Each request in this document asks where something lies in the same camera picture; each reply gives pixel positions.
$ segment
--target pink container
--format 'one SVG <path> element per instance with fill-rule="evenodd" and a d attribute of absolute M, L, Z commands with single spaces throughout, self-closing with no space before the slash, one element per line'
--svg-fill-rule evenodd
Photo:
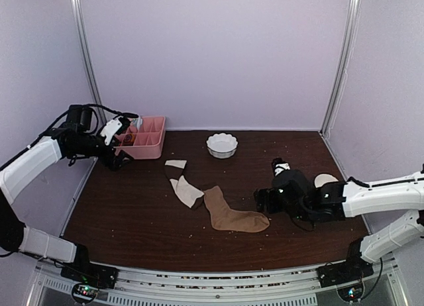
<path fill-rule="evenodd" d="M 124 134 L 117 135 L 121 142 L 117 152 L 124 150 L 134 159 L 157 159 L 162 155 L 165 140 L 165 117 L 141 117 L 143 124 L 140 128 L 130 126 Z M 126 134 L 135 134 L 132 146 L 122 146 Z"/>

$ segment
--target wooden table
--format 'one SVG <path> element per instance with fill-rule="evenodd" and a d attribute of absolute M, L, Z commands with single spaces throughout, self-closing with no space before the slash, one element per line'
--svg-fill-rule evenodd
<path fill-rule="evenodd" d="M 169 159 L 188 161 L 194 186 L 216 182 L 229 205 L 254 211 L 253 192 L 270 187 L 271 161 L 282 157 L 313 179 L 341 178 L 316 132 L 232 132 L 236 154 L 214 159 L 205 146 L 212 132 L 167 132 L 159 160 L 135 161 L 118 172 L 97 164 L 70 219 L 64 238 L 89 248 L 95 262 L 169 271 L 271 270 L 341 260 L 350 242 L 367 234 L 361 217 L 295 227 L 285 213 L 268 215 L 260 233 L 212 229 L 204 206 L 193 211 L 174 195 L 164 175 Z"/>

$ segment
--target brown sock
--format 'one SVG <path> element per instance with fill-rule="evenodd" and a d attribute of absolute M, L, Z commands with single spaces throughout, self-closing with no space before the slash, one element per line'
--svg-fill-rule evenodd
<path fill-rule="evenodd" d="M 205 205 L 211 214 L 212 227 L 215 230 L 231 230 L 241 232 L 260 232 L 270 226 L 267 217 L 252 211 L 231 209 L 224 199 L 221 188 L 217 185 L 204 191 Z"/>

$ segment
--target white bowl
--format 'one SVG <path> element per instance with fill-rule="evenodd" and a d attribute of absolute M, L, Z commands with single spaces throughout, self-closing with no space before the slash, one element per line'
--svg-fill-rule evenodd
<path fill-rule="evenodd" d="M 224 132 L 210 136 L 206 141 L 209 153 L 219 159 L 230 158 L 234 155 L 237 144 L 237 139 L 234 136 Z"/>

